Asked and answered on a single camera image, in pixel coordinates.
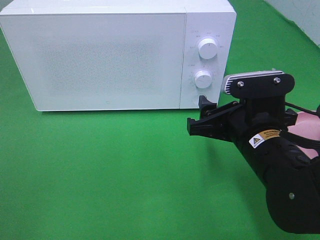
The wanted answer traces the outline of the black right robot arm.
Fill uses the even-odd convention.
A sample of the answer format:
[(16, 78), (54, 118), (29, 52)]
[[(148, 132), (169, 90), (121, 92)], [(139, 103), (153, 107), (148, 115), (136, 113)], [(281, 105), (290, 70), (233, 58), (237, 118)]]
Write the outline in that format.
[(241, 99), (221, 107), (199, 97), (200, 118), (187, 119), (191, 136), (232, 142), (266, 189), (266, 204), (283, 231), (320, 231), (320, 159), (288, 139), (296, 117), (282, 96)]

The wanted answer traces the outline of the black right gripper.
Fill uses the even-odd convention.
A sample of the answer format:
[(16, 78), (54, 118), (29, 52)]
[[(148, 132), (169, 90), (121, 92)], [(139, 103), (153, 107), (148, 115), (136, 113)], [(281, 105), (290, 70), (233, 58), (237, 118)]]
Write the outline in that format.
[(187, 118), (190, 136), (201, 136), (226, 142), (237, 142), (254, 131), (286, 130), (283, 98), (240, 99), (217, 107), (200, 95), (199, 120)]

